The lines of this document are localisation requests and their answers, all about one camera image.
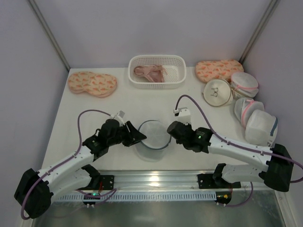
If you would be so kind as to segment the white mesh bag blue trim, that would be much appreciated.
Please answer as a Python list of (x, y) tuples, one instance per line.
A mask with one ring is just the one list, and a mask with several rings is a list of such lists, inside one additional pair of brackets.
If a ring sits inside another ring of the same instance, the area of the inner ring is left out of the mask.
[(165, 125), (157, 120), (144, 121), (138, 131), (147, 138), (135, 145), (137, 155), (147, 162), (158, 162), (169, 152), (171, 136)]

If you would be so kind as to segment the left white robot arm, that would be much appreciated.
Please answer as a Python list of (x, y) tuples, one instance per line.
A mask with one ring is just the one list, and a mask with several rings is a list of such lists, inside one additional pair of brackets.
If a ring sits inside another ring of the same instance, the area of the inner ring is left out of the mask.
[(146, 138), (130, 121), (121, 124), (118, 120), (108, 119), (92, 136), (81, 141), (74, 153), (48, 168), (28, 169), (14, 194), (21, 205), (22, 219), (41, 216), (56, 198), (66, 192), (96, 185), (95, 178), (99, 174), (91, 163), (105, 155), (111, 146), (123, 144), (130, 147)]

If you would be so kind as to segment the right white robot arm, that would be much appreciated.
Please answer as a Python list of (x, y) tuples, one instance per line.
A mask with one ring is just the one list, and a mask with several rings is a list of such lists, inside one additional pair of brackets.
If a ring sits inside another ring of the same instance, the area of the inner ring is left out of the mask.
[(228, 188), (237, 182), (259, 182), (279, 192), (289, 191), (294, 165), (282, 145), (270, 148), (236, 144), (210, 129), (200, 127), (193, 130), (190, 124), (178, 121), (167, 128), (167, 133), (187, 150), (227, 156), (243, 162), (235, 166), (226, 163), (217, 165), (212, 178), (219, 188)]

